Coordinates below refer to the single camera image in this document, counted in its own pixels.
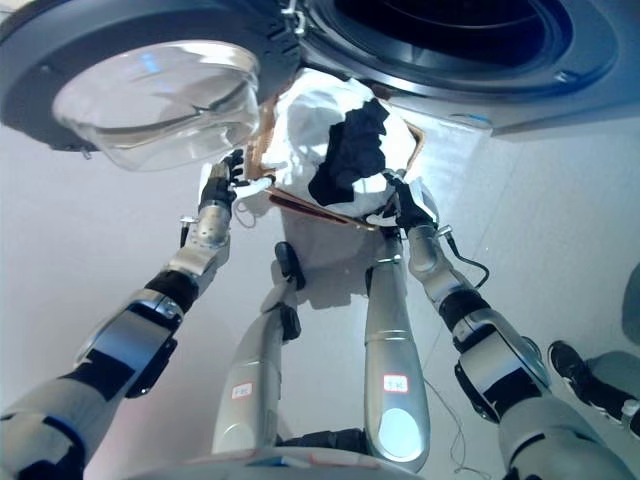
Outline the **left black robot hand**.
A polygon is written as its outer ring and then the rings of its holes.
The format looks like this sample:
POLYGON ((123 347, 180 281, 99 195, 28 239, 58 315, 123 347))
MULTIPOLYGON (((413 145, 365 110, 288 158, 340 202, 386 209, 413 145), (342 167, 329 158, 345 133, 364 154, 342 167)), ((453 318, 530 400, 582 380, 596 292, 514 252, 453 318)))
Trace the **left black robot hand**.
POLYGON ((236 149, 216 164, 206 163, 201 171, 199 208, 221 204, 230 208, 236 200, 256 195, 273 183, 272 178, 244 177, 244 151, 236 149))

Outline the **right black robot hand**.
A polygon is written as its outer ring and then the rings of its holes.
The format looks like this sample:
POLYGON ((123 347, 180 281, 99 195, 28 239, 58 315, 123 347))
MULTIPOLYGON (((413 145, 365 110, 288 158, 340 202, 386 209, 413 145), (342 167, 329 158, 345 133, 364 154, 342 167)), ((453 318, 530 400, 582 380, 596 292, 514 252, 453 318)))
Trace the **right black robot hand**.
POLYGON ((365 221, 377 227, 397 227, 406 231, 423 225, 437 227, 439 213, 428 188, 420 178, 407 182, 398 172, 382 171, 394 193, 389 204, 377 214, 370 214, 365 221))

